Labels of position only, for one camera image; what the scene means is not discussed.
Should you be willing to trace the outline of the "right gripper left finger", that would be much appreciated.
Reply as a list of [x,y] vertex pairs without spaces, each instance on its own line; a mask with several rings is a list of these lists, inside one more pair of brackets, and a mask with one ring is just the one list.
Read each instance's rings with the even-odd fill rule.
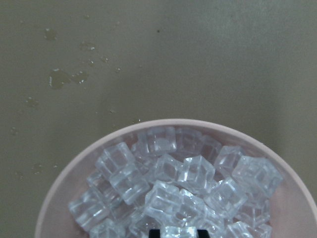
[[160,238],[160,229],[149,230],[149,238]]

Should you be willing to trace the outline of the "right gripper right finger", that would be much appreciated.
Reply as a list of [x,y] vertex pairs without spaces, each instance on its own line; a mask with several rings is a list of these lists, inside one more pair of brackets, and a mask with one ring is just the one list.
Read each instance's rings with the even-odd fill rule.
[[208,238],[208,231],[197,229],[198,238]]

